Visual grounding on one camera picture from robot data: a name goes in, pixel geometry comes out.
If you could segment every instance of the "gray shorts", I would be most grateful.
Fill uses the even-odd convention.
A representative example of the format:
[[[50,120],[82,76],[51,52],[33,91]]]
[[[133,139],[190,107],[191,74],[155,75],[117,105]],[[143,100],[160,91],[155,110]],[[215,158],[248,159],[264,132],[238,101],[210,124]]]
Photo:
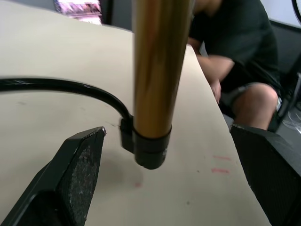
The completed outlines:
[[[233,102],[236,100],[237,97],[239,97],[243,92],[245,92],[248,88],[250,88],[252,85],[256,84],[256,82],[248,83],[244,86],[238,87],[237,89],[231,91],[230,93],[223,93],[221,94],[221,102],[229,107],[232,107]],[[282,100],[280,97],[278,97],[278,103],[276,107],[276,111],[278,111],[281,107]]]

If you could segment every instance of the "black cable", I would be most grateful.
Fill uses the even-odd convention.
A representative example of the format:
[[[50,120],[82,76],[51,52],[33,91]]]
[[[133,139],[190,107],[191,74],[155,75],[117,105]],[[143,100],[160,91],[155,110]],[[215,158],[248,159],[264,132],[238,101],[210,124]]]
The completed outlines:
[[[101,100],[113,108],[125,119],[130,119],[127,107],[114,95],[84,83],[60,79],[45,78],[10,78],[0,79],[0,92],[21,90],[51,90],[76,93]]]
[[[298,3],[297,3],[297,0],[292,0],[292,4],[293,4],[293,10],[296,14],[296,17],[299,21],[299,23],[301,24],[301,14],[300,14],[300,11],[298,9]]]

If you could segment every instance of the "brass tube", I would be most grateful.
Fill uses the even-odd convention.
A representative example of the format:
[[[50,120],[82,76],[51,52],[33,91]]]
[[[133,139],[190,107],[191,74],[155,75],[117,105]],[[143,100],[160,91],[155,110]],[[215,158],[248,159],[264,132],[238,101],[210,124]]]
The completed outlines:
[[[191,0],[136,0],[134,128],[169,133],[191,22]]]

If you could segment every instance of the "man's arm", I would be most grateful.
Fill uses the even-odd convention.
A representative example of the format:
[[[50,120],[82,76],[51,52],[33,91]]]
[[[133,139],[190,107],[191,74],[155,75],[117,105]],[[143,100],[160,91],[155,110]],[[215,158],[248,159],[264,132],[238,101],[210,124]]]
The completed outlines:
[[[217,80],[222,81],[234,66],[234,62],[223,56],[209,55],[208,57],[201,56],[199,49],[201,42],[188,38],[188,44],[192,46],[195,51],[203,73],[209,84],[216,82]]]

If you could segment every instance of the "man's leg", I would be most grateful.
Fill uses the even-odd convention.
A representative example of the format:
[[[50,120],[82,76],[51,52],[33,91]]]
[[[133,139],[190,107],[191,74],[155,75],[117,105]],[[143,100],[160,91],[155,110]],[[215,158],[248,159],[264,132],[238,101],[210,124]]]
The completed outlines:
[[[277,101],[277,93],[271,86],[263,83],[250,86],[233,103],[234,123],[267,130]]]

